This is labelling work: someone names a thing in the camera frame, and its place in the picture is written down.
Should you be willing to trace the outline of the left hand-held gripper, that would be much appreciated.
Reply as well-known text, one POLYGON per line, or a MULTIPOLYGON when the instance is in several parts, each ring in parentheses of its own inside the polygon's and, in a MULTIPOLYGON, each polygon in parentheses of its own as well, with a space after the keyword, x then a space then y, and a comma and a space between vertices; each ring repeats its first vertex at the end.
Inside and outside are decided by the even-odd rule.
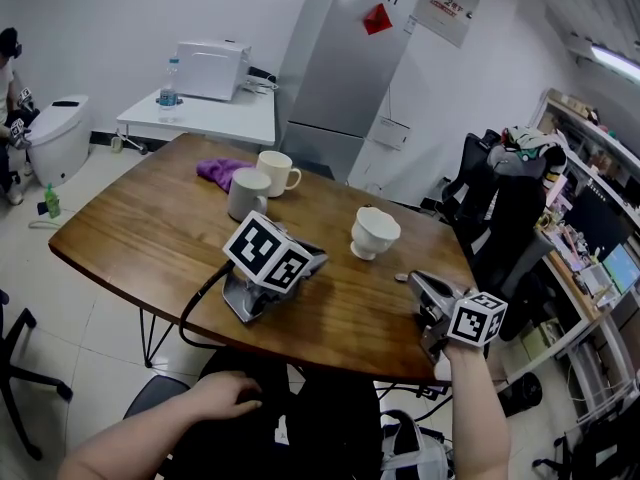
POLYGON ((295 294, 328 261, 324 249, 289 237, 264 215, 252 211, 223 247, 232 262, 222 295, 244 323, 295 294))

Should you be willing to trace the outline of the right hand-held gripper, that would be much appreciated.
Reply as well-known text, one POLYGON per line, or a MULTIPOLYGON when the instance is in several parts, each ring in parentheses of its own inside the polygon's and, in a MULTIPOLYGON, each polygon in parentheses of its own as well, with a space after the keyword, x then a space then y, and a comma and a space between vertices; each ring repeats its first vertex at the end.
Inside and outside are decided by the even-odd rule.
POLYGON ((487 292, 465 296, 468 288, 426 271, 411 271, 408 285, 419 305, 438 318, 421 340, 433 363, 449 342, 483 349, 498 335, 507 302, 487 292))

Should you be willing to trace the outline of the white bear-print cup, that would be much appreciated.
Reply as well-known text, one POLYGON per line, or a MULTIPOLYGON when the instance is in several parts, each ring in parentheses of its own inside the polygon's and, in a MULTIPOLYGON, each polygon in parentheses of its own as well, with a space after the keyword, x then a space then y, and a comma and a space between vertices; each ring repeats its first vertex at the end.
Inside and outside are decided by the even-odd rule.
POLYGON ((387 251, 400 235, 401 227, 390 214, 372 206, 361 207, 351 229, 350 249, 356 257, 371 261, 387 251))

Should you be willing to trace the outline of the person's left forearm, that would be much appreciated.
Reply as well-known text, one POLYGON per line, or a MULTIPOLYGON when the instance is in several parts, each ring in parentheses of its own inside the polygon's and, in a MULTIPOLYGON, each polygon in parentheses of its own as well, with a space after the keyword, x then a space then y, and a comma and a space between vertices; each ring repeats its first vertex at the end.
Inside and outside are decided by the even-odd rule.
POLYGON ((125 419, 67 456, 57 480, 145 480, 156 472, 184 433, 214 415, 194 392, 125 419))

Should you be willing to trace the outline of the person's right forearm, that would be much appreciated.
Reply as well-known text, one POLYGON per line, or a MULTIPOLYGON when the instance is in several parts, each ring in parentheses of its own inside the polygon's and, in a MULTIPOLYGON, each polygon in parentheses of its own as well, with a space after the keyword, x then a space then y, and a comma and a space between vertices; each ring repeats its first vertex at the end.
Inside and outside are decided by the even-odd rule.
POLYGON ((450 342, 456 480, 508 480, 510 436, 483 352, 450 342))

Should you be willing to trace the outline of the person's left hand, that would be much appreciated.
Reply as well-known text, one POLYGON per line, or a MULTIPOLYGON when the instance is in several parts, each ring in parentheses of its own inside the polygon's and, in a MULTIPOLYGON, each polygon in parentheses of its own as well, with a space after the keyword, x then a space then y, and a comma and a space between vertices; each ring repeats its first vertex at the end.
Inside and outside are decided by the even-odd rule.
POLYGON ((185 404, 201 420, 228 420, 256 409, 263 402, 258 383, 240 371, 206 375, 185 395, 185 404))

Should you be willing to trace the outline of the cream white mug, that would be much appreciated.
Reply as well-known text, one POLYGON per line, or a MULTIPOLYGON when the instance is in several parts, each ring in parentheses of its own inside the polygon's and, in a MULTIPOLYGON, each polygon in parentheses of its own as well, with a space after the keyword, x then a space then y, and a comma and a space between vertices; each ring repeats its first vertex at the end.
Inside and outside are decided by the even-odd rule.
POLYGON ((280 197, 285 191, 295 189, 302 177, 301 170, 293 166, 292 159, 278 151, 262 151, 256 168, 271 180, 269 198, 280 197))

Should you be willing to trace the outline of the grey mug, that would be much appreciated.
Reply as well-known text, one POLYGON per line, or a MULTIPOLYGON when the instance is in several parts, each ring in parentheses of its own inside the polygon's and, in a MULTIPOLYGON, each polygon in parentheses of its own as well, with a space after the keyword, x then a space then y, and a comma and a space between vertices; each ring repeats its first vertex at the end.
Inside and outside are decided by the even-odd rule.
POLYGON ((270 177, 258 169, 236 170, 228 192, 228 215, 236 222, 242 222, 252 211, 265 215, 270 187, 270 177))

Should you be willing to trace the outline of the black high-back office chair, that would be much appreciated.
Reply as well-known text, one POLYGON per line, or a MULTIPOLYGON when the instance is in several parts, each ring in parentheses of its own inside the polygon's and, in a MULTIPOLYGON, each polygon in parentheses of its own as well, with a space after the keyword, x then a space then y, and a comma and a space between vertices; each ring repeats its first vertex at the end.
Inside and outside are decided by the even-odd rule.
POLYGON ((510 342, 535 321, 541 321, 548 292, 531 267, 518 268, 535 236, 546 194, 540 180, 528 176, 498 178, 497 198, 487 241, 475 254, 472 271, 482 291, 508 303, 499 337, 510 342))

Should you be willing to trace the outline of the pale green box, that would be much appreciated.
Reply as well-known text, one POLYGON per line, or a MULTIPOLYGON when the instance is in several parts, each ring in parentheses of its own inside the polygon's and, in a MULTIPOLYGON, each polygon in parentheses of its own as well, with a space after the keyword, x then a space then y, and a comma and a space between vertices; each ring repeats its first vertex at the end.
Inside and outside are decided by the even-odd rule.
POLYGON ((558 319, 552 318, 527 331, 521 341, 528 358, 533 360, 556 344, 563 335, 558 319))

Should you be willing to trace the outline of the black waste bin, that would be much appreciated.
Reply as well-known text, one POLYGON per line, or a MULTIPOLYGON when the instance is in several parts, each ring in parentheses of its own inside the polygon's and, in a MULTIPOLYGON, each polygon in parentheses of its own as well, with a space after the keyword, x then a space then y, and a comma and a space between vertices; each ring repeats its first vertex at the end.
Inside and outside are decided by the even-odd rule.
POLYGON ((521 378, 498 393, 498 398, 507 418, 538 406, 543 390, 538 377, 525 373, 521 378))

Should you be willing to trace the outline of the purple cloth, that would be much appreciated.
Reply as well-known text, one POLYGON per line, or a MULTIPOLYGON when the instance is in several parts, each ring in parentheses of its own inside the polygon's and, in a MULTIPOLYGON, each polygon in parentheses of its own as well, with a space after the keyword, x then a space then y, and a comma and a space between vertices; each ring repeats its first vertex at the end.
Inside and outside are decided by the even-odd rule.
POLYGON ((226 157, 202 160, 196 165, 199 177, 214 182, 225 193, 229 192, 233 174, 242 168, 252 168, 249 162, 226 157))

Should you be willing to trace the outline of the white shelving desk unit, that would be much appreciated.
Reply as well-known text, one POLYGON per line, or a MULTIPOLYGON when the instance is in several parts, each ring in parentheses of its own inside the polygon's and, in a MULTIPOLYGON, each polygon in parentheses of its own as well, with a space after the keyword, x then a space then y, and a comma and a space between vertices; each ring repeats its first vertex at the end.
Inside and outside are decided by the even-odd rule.
POLYGON ((538 222, 551 250, 538 269, 560 288, 556 316, 564 335, 540 357, 521 367, 529 371, 546 359, 567 359, 567 390, 586 420, 608 409, 634 389, 640 371, 640 338, 626 336, 640 318, 640 278, 621 294, 599 259, 592 254, 581 232, 565 222, 574 198, 588 184, 597 185, 626 213, 635 228, 622 244, 640 268, 640 215, 616 192, 601 172, 589 165, 591 157, 603 161, 621 159, 633 173, 637 160, 591 122, 544 93, 530 121, 543 133, 563 132, 568 142, 567 164, 547 196, 547 208, 538 222))

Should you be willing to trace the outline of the grey garment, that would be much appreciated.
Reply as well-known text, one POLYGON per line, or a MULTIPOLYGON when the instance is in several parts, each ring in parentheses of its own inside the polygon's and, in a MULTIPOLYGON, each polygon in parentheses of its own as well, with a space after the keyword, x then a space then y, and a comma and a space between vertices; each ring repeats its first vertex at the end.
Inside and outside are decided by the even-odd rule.
POLYGON ((487 163, 497 175, 508 177, 540 179, 546 168, 544 157, 524 161, 515 152, 507 151, 503 145, 491 149, 487 163))

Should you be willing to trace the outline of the person's black clothing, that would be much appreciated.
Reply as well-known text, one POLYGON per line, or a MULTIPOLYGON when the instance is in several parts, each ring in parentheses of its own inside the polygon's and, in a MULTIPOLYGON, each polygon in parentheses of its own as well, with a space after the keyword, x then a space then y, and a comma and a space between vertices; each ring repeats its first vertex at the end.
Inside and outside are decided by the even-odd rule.
POLYGON ((285 362, 225 347, 203 375, 238 370, 262 390, 262 407, 192 426, 164 480, 380 480, 382 429, 372 381, 308 368, 297 393, 285 362))

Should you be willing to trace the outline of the grey white backpack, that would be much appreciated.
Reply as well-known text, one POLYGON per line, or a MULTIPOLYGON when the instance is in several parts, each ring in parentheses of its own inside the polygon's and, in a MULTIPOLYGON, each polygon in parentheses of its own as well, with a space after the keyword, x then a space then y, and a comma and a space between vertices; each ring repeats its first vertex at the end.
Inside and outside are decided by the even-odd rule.
POLYGON ((394 420, 382 427, 380 480, 449 480, 450 448, 441 433, 420 427, 402 410, 388 410, 394 420))

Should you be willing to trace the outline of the white side table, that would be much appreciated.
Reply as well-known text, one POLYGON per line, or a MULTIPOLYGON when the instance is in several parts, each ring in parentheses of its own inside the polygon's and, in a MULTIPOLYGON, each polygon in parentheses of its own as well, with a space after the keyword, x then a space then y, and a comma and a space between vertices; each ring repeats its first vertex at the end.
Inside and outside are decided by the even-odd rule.
POLYGON ((156 103, 158 91, 149 94, 117 118, 129 132, 131 126, 192 133, 207 137, 272 147, 276 142, 274 94, 239 90, 231 101, 183 96, 176 110, 163 111, 156 103))

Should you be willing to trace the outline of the black monitor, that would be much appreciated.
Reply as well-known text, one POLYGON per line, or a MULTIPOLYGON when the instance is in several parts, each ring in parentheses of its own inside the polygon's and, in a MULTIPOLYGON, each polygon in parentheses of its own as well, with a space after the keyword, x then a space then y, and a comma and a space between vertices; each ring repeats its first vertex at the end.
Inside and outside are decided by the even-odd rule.
POLYGON ((592 254, 600 250, 600 260, 624 244, 635 230, 626 213, 594 184, 586 185, 574 198, 565 222, 583 234, 592 254))

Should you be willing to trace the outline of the silver fridge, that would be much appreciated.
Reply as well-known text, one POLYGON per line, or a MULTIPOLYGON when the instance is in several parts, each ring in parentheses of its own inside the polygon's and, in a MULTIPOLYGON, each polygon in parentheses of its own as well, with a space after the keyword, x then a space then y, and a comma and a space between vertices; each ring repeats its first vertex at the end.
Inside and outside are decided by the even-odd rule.
POLYGON ((385 0, 304 0, 280 67, 278 148, 348 179, 413 32, 385 0), (393 27, 368 35, 382 3, 393 27))

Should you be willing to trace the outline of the white green patterned garment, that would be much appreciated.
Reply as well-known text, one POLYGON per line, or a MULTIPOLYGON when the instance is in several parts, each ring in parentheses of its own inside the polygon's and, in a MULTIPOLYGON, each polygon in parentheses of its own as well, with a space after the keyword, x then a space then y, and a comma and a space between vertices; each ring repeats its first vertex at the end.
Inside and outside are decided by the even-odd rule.
POLYGON ((507 158, 514 162, 515 176, 539 180, 546 192, 566 168, 568 145, 560 132, 546 134, 528 126, 507 127, 501 144, 507 158))

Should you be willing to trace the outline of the small lit tablet screen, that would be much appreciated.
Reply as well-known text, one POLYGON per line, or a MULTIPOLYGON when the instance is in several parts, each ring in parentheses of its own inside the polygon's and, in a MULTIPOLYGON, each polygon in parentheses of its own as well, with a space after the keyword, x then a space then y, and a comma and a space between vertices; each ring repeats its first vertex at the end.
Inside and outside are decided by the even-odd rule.
POLYGON ((640 278, 640 268, 622 244, 618 244, 603 261, 616 289, 624 294, 640 278))

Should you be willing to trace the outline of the dark grey seat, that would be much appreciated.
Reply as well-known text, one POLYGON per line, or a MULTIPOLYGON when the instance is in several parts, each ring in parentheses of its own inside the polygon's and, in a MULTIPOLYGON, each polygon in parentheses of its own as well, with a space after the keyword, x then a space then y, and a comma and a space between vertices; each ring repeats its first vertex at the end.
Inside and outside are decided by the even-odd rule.
POLYGON ((136 395, 124 414, 124 419, 152 409, 165 401, 187 392, 190 387, 172 377, 155 375, 136 395))

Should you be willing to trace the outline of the white boxy appliance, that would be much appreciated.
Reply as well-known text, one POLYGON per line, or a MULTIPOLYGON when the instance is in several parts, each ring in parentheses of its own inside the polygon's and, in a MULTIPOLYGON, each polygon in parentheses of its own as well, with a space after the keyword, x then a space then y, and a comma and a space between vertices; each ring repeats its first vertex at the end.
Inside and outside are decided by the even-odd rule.
POLYGON ((179 42, 176 91, 188 97, 231 101, 247 79, 251 47, 230 40, 179 42))

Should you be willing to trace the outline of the clear water bottle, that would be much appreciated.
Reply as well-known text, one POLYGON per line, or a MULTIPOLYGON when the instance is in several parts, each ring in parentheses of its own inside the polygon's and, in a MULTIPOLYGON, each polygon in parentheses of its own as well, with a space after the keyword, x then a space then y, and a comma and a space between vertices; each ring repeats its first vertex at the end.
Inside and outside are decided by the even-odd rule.
POLYGON ((179 59, 173 56, 169 59, 167 67, 166 81, 158 96, 160 109, 159 120, 161 123, 171 123, 175 121, 176 109, 179 102, 178 93, 175 89, 175 80, 179 68, 179 59))

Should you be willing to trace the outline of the red paper square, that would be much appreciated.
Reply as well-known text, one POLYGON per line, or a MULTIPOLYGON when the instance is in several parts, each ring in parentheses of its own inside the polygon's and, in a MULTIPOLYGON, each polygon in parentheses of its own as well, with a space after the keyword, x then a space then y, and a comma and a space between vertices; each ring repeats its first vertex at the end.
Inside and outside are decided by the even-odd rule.
POLYGON ((368 35, 374 35, 393 27, 385 6, 377 4, 362 20, 368 35))

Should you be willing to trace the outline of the white smart toilet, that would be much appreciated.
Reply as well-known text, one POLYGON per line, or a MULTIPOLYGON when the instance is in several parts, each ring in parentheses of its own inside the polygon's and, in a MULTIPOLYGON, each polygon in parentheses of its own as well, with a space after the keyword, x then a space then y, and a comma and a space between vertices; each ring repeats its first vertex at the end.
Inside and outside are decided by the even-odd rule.
POLYGON ((70 95, 45 108, 29 125, 27 149, 40 185, 69 181, 89 156, 92 119, 89 97, 70 95))

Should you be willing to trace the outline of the ceiling tube light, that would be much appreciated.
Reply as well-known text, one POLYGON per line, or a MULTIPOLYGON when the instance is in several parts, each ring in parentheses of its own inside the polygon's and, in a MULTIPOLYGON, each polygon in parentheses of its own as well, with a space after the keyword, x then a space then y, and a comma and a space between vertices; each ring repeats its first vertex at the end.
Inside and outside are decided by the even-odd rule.
POLYGON ((598 45, 591 46, 594 59, 631 80, 640 83, 640 65, 598 45))

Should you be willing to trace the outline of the small white wall box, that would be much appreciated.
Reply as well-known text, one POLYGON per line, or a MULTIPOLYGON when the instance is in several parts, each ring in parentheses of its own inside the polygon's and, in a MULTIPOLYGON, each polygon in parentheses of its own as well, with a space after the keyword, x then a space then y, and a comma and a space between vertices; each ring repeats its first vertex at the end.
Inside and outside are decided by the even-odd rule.
POLYGON ((369 139, 400 151, 407 142, 411 128, 390 118, 378 116, 369 132, 369 139))

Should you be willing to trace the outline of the white wall panel box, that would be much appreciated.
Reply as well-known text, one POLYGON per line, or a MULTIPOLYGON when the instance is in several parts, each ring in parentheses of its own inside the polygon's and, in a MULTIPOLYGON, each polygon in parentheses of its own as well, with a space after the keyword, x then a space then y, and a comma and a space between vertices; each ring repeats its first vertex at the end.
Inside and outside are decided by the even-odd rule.
POLYGON ((413 16, 423 27, 461 48, 480 0, 417 0, 413 16))

